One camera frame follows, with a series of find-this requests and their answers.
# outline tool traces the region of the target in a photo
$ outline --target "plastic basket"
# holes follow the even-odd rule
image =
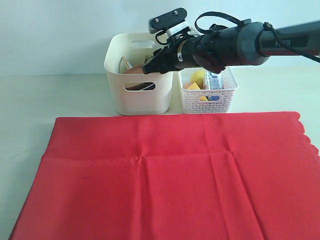
[[[227,67],[222,73],[223,89],[187,90],[183,84],[190,81],[191,75],[203,68],[186,68],[179,73],[182,111],[185,114],[227,113],[239,85],[232,70]],[[201,101],[200,97],[213,96],[214,101]]]
[[[166,74],[121,74],[119,65],[125,57],[132,65],[143,64],[156,48],[136,48],[134,41],[154,41],[149,33],[121,33],[114,36],[107,50],[104,68],[116,110],[126,116],[158,115],[166,112],[171,103],[173,72]],[[155,83],[153,90],[129,91],[125,84]]]

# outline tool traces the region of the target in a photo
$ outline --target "red tablecloth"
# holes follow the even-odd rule
[[[319,240],[296,112],[57,118],[12,240]]]

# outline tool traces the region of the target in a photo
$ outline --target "yellow sponge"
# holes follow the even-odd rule
[[[204,88],[204,78],[205,78],[205,75],[206,75],[206,70],[198,70],[198,71],[195,71],[192,75],[191,75],[191,78],[190,78],[190,81],[192,83],[196,83],[200,89],[203,89]]]
[[[188,90],[201,90],[200,87],[194,82],[190,87],[188,87]],[[208,101],[208,99],[205,96],[201,96],[200,101]]]

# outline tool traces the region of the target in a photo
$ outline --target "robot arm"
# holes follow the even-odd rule
[[[198,27],[201,17],[224,18],[234,27],[213,24]],[[167,73],[203,67],[220,73],[227,66],[258,66],[271,56],[304,56],[320,63],[320,20],[275,30],[271,24],[238,20],[221,12],[206,12],[195,21],[200,34],[192,33],[185,21],[187,11],[178,8],[149,20],[149,32],[163,45],[143,66],[144,74]],[[158,36],[167,34],[165,43]]]

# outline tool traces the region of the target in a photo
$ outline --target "table surface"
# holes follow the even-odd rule
[[[230,113],[296,111],[320,147],[320,67],[240,67]],[[178,81],[165,114],[181,114]],[[8,239],[36,175],[57,117],[118,116],[107,77],[0,78],[0,240]]]

